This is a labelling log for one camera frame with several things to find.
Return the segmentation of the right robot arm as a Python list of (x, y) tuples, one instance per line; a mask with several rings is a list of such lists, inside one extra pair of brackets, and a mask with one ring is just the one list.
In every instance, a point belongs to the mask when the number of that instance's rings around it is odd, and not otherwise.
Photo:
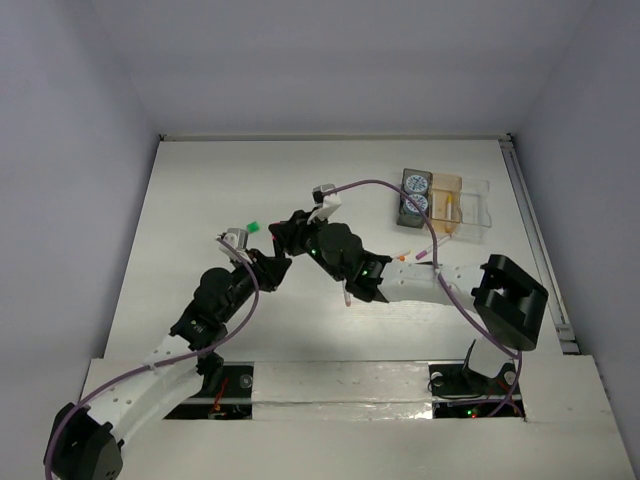
[(366, 250), (344, 223), (301, 210), (269, 231), (277, 255), (308, 255), (342, 284), (347, 298), (453, 306), (484, 338), (485, 357), (506, 359), (537, 347), (548, 292), (505, 255), (492, 254), (478, 267), (408, 263)]

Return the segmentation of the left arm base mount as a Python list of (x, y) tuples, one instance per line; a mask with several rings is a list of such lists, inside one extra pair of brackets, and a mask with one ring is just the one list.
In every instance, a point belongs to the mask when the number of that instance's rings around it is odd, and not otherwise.
[(214, 393), (201, 390), (185, 400), (165, 420), (250, 420), (252, 418), (253, 363), (230, 363)]

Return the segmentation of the green highlighter cap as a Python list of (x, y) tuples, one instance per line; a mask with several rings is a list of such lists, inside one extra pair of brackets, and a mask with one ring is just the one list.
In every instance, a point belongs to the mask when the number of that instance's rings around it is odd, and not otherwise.
[(247, 231), (250, 234), (257, 233), (261, 230), (261, 226), (258, 222), (253, 221), (247, 225)]

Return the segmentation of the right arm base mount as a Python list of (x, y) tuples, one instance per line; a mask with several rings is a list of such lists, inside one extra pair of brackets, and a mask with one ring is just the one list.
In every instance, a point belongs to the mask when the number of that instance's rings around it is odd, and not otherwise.
[(426, 387), (433, 398), (433, 418), (524, 419), (520, 373), (517, 359), (492, 359), (475, 342), (463, 361), (430, 364)]

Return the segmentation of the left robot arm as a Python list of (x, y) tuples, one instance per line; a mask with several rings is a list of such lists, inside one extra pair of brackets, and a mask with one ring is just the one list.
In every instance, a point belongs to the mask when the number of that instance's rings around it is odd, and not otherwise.
[(256, 305), (261, 293), (275, 291), (291, 266), (282, 253), (223, 249), (234, 268), (203, 273), (179, 320), (138, 367), (56, 414), (43, 459), (46, 478), (117, 478), (137, 433), (187, 398), (219, 388), (224, 361), (216, 349), (238, 333), (228, 322), (245, 303)]

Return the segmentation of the blue white round jar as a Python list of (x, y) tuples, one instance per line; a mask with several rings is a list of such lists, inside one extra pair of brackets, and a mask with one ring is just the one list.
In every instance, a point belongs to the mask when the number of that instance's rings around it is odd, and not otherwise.
[(429, 190), (429, 178), (420, 174), (411, 174), (404, 179), (404, 191), (409, 195), (424, 196)]

